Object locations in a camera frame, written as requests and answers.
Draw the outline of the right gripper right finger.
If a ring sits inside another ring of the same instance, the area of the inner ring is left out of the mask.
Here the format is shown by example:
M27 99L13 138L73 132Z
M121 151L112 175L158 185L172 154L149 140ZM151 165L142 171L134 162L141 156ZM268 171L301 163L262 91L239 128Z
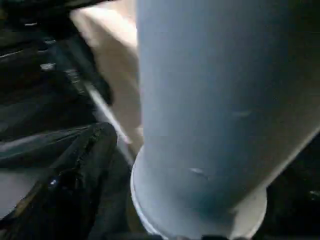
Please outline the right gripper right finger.
M267 188L267 210L255 240L320 238L320 147L308 145Z

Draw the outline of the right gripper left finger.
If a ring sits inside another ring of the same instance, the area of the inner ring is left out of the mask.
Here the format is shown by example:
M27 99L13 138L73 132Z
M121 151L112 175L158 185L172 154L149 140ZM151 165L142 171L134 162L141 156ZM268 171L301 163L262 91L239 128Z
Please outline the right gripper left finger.
M104 240L125 225L130 167L107 123L0 146L3 240Z

